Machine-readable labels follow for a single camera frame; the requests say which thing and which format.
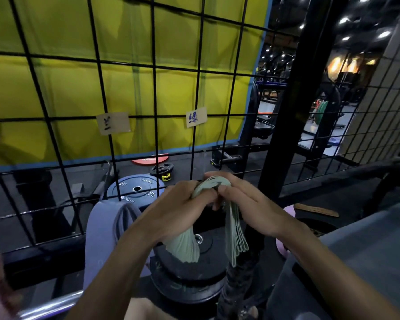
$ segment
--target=weight bench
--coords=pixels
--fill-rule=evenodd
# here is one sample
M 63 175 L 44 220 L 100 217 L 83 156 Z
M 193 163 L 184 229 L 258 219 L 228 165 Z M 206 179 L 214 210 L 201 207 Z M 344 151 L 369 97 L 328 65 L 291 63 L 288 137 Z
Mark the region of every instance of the weight bench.
M 400 309 L 400 203 L 320 240 Z M 332 319 L 319 291 L 293 255 L 268 294 L 270 291 L 265 319 Z

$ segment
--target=person's leg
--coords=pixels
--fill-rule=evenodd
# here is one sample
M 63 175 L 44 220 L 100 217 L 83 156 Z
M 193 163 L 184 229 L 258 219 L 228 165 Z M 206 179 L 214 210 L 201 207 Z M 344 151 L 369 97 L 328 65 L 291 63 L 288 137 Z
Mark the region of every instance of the person's leg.
M 147 298 L 132 298 L 124 320 L 176 320 Z

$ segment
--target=blue trim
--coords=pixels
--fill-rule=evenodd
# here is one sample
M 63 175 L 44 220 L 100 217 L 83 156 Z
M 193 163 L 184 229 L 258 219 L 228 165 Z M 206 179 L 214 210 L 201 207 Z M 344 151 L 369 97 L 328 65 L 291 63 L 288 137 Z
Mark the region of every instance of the blue trim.
M 226 141 L 227 144 L 232 144 L 237 142 L 237 139 L 232 139 Z M 222 140 L 218 142 L 211 142 L 206 145 L 200 145 L 200 146 L 195 146 L 196 150 L 199 149 L 204 149 L 204 148 L 209 148 L 212 146 L 217 146 L 217 145 L 222 145 L 224 142 Z M 173 148 L 173 149 L 168 149 L 168 150 L 159 150 L 159 154 L 170 154 L 170 153 L 177 153 L 180 151 L 190 151 L 192 148 L 191 147 L 183 147 L 183 148 Z M 127 154 L 127 155 L 116 155 L 116 159 L 127 159 L 127 158 L 133 158 L 135 159 L 136 157 L 139 156 L 153 156 L 155 155 L 155 151 L 150 151 L 147 153 L 140 153 L 140 154 Z M 100 156 L 100 157 L 92 157 L 92 158 L 83 158 L 79 160 L 66 160 L 64 161 L 64 165 L 72 165 L 72 164 L 82 164 L 82 163 L 90 163 L 90 162 L 96 162 L 96 161 L 101 161 L 101 160 L 111 160 L 111 156 Z M 11 172 L 11 171 L 16 171 L 20 169 L 31 169 L 31 168 L 47 168 L 47 167 L 56 167 L 59 166 L 58 162 L 41 162 L 41 163 L 31 163 L 31 164 L 16 164 L 16 165 L 6 165 L 6 166 L 0 166 L 0 172 L 1 173 L 6 173 L 6 172 Z
M 265 27 L 268 27 L 268 22 L 270 20 L 270 15 L 271 15 L 271 7 L 272 7 L 272 0 L 268 0 L 268 6 L 267 6 L 267 16 L 265 17 Z M 266 32 L 262 33 L 262 42 L 261 42 L 261 47 L 259 48 L 259 52 L 258 55 L 256 57 L 256 61 L 255 61 L 255 67 L 253 68 L 252 71 L 252 75 L 255 75 L 256 73 L 256 68 L 258 67 L 259 64 L 259 58 L 261 57 L 261 53 L 262 53 L 262 48 L 264 47 L 264 40 L 265 40 L 265 35 Z M 253 87 L 253 81 L 255 80 L 254 77 L 250 78 L 249 81 L 249 88 L 247 89 L 247 96 L 246 96 L 246 109 L 244 111 L 244 113 L 247 113 L 247 109 L 249 108 L 249 102 L 250 102 L 250 92 L 252 91 L 252 87 Z M 243 132 L 243 128 L 244 128 L 244 123 L 246 122 L 246 116 L 243 119 L 243 124 L 241 126 L 241 130 L 240 130 L 240 134 L 238 135 L 238 139 L 237 141 L 240 140 L 241 137 L 241 133 Z

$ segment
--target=blue weight plate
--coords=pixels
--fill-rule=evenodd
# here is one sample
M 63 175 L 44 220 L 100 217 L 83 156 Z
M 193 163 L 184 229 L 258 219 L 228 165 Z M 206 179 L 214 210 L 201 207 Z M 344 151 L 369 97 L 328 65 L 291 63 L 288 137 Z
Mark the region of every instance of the blue weight plate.
M 128 193 L 122 195 L 122 200 L 133 203 L 140 210 L 146 208 L 157 198 L 157 179 L 149 174 L 137 174 L 126 176 L 118 180 L 120 193 Z M 159 187 L 165 186 L 162 180 L 159 180 Z M 112 185 L 107 190 L 107 197 L 117 195 L 117 185 Z

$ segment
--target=left hand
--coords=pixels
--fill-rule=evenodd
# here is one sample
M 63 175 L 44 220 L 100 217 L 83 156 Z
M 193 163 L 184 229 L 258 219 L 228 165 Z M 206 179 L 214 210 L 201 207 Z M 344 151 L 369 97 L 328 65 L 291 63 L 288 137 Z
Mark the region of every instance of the left hand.
M 133 223 L 142 227 L 155 241 L 171 239 L 189 229 L 201 215 L 205 206 L 218 197 L 213 189 L 205 189 L 191 199 L 197 187 L 197 181 L 181 181 L 168 186 L 163 194 L 154 201 Z

